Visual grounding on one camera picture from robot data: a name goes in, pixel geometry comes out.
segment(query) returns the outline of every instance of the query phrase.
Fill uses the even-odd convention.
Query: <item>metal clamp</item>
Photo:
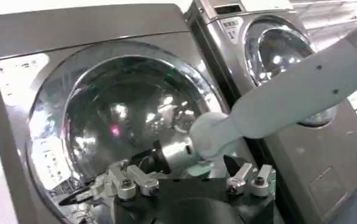
[[[109,182],[115,185],[120,199],[128,200],[136,195],[136,185],[134,181],[124,176],[120,166],[115,164],[108,168],[108,179],[110,180]],[[112,196],[115,194],[115,188],[107,186],[109,182],[105,185],[105,193],[108,196]]]
[[[272,173],[275,173],[274,169],[270,165],[263,165],[257,177],[254,178],[251,185],[251,192],[257,197],[267,197],[269,195],[269,178]]]
[[[233,176],[227,179],[227,191],[229,194],[242,194],[245,191],[245,185],[248,177],[253,174],[253,165],[244,163],[240,170]]]
[[[160,185],[157,179],[151,178],[137,166],[131,165],[127,168],[127,174],[139,185],[141,193],[145,196],[155,196]]]

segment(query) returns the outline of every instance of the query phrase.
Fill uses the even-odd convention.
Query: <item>sticker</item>
[[[15,106],[23,99],[37,74],[49,63],[46,54],[35,54],[0,61],[0,90],[6,105]]]
[[[61,140],[52,136],[32,144],[32,162],[44,188],[53,190],[71,176]]]
[[[233,44],[237,44],[239,40],[239,31],[244,23],[244,20],[241,17],[226,18],[222,19],[221,23],[227,37]]]

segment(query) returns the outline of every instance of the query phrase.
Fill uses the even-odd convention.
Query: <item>circular door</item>
[[[38,93],[29,121],[32,176],[61,217],[111,223],[106,208],[58,202],[156,139],[171,146],[170,155],[187,150],[189,128],[207,111],[221,111],[212,88],[169,52],[131,41],[89,47],[57,67]]]
[[[245,37],[246,65],[256,86],[283,75],[289,65],[314,53],[308,39],[276,18],[253,23]],[[336,107],[299,122],[306,127],[322,127],[336,115]]]

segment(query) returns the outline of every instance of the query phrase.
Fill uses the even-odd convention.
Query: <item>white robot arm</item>
[[[229,115],[206,113],[190,129],[194,150],[215,160],[235,140],[263,138],[339,104],[357,90],[357,29],[242,96]]]

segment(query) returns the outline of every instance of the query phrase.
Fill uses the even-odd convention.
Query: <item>silver machine panel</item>
[[[231,107],[315,51],[291,5],[272,2],[256,1],[267,8],[252,10],[245,0],[195,0],[186,13]],[[248,143],[259,163],[280,174],[277,204],[287,223],[326,223],[357,188],[357,115],[348,101]]]
[[[32,202],[15,203],[22,223],[26,209],[31,223],[111,223],[103,206],[58,202],[155,139],[173,176],[210,169],[191,164],[187,131],[201,113],[228,112],[173,4],[1,15],[0,91],[11,196]],[[254,163],[243,140],[236,154]],[[186,170],[183,157],[198,168]]]

